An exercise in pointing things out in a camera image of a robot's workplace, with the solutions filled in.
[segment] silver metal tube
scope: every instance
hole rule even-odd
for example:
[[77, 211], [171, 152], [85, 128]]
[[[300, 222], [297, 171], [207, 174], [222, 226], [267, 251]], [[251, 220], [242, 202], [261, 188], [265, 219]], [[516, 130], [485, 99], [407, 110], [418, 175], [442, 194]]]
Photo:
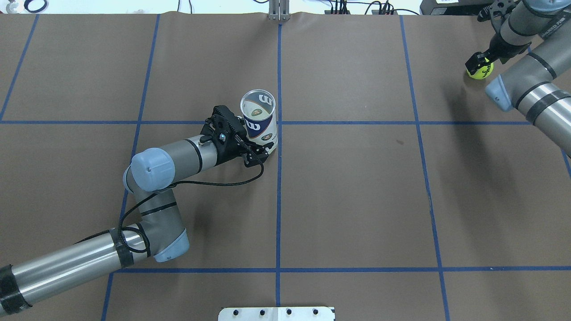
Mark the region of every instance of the silver metal tube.
[[[144, 249], [137, 233], [125, 231], [124, 235], [129, 246]], [[134, 262], [147, 258], [145, 253], [132, 254]], [[120, 268], [113, 239], [104, 234], [13, 266], [12, 272], [26, 302], [34, 304]], [[0, 316], [4, 315], [6, 312], [0, 308]]]
[[534, 125], [567, 155], [571, 155], [571, 98], [561, 99], [547, 107]]

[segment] wilson logo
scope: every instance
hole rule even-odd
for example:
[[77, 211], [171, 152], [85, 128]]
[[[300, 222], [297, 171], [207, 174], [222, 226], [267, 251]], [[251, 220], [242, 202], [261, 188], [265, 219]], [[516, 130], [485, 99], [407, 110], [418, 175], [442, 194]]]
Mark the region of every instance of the wilson logo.
[[266, 95], [259, 95], [258, 99], [260, 99], [261, 102], [266, 103], [268, 105], [272, 105], [272, 99], [270, 99], [270, 97], [266, 96]]
[[247, 119], [245, 119], [246, 121], [246, 125], [248, 125], [249, 128], [253, 129], [253, 130], [260, 130], [260, 125], [259, 124], [254, 124], [249, 122]]

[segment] black tape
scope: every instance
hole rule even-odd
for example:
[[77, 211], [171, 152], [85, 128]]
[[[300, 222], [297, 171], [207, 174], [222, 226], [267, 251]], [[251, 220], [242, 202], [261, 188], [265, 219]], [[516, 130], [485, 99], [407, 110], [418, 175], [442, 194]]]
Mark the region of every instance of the black tape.
[[196, 154], [198, 155], [198, 172], [202, 171], [202, 155], [200, 154], [200, 150], [198, 149], [198, 146], [191, 141], [190, 139], [185, 139], [185, 141], [189, 142], [193, 147], [194, 150], [196, 151]]
[[115, 251], [117, 251], [117, 255], [119, 255], [121, 268], [130, 267], [133, 264], [135, 264], [135, 262], [133, 262], [133, 253], [129, 251], [126, 244], [121, 242], [121, 237], [119, 236], [119, 230], [116, 228], [112, 228], [109, 230], [109, 234], [111, 234], [111, 238], [113, 239]]
[[172, 202], [172, 203], [169, 203], [169, 204], [166, 204], [166, 205], [163, 205], [163, 206], [159, 206], [159, 207], [153, 208], [152, 210], [148, 210], [148, 211], [141, 212], [141, 216], [145, 216], [145, 215], [149, 215], [149, 214], [152, 214], [152, 213], [156, 213], [156, 212], [158, 212], [158, 211], [166, 210], [167, 208], [173, 207], [173, 206], [176, 206], [176, 202]]
[[571, 19], [571, 13], [568, 11], [560, 12], [555, 18], [551, 19], [543, 30], [539, 33], [541, 39], [546, 40], [551, 37], [555, 31], [559, 30], [562, 25], [566, 24]]
[[515, 108], [519, 109], [520, 103], [522, 100], [524, 100], [525, 96], [527, 96], [529, 93], [531, 93], [533, 90], [535, 90], [535, 88], [538, 88], [541, 85], [545, 85], [546, 83], [549, 83], [549, 82], [548, 81], [540, 82], [540, 83], [536, 84], [535, 86], [531, 87], [530, 89], [528, 89], [525, 93], [523, 93], [523, 95], [521, 95], [520, 98], [517, 100]]
[[7, 314], [19, 313], [32, 307], [20, 292], [10, 264], [0, 268], [0, 303]]
[[557, 78], [557, 73], [555, 72], [555, 70], [553, 70], [553, 68], [551, 67], [550, 64], [547, 63], [547, 61], [543, 60], [543, 58], [539, 57], [537, 54], [535, 53], [529, 53], [528, 56], [532, 57], [533, 59], [537, 60], [537, 62], [539, 62], [545, 69], [547, 69], [547, 71], [551, 74], [551, 77], [553, 79]]
[[543, 111], [553, 105], [554, 103], [556, 103], [557, 101], [564, 99], [564, 98], [568, 98], [571, 97], [571, 94], [566, 93], [562, 90], [557, 90], [552, 92], [551, 94], [541, 98], [539, 101], [537, 101], [535, 104], [533, 104], [533, 106], [529, 109], [528, 113], [525, 116], [525, 119], [527, 119], [528, 122], [532, 123], [535, 125], [535, 121], [537, 119], [537, 117], [543, 113]]

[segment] metal plate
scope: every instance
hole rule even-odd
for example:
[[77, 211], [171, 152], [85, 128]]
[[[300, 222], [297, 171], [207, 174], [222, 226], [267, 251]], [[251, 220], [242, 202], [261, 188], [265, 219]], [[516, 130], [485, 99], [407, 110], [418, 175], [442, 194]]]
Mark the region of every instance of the metal plate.
[[225, 308], [218, 321], [236, 320], [335, 321], [334, 307]]

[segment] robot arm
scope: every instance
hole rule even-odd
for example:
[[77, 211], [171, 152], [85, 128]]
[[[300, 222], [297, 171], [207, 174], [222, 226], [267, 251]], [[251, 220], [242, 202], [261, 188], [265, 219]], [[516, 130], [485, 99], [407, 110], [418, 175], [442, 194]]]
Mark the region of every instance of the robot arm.
[[[517, 109], [571, 155], [571, 95], [551, 83], [571, 67], [571, 23], [565, 23], [571, 18], [571, 0], [521, 0], [511, 13], [506, 12], [511, 10], [508, 3], [496, 0], [492, 5], [496, 35], [488, 50], [466, 62], [468, 73], [473, 75], [497, 59], [505, 63], [542, 33], [543, 43], [491, 81], [486, 93], [501, 110]], [[495, 15], [502, 17], [501, 22]]]
[[134, 194], [142, 221], [122, 227], [120, 220], [117, 228], [70, 247], [0, 268], [0, 316], [21, 312], [151, 255], [157, 262], [165, 262], [184, 254], [189, 243], [172, 192], [176, 183], [238, 156], [247, 167], [261, 165], [263, 172], [266, 149], [273, 143], [260, 146], [250, 142], [242, 121], [226, 106], [216, 106], [200, 135], [135, 155], [123, 183]]

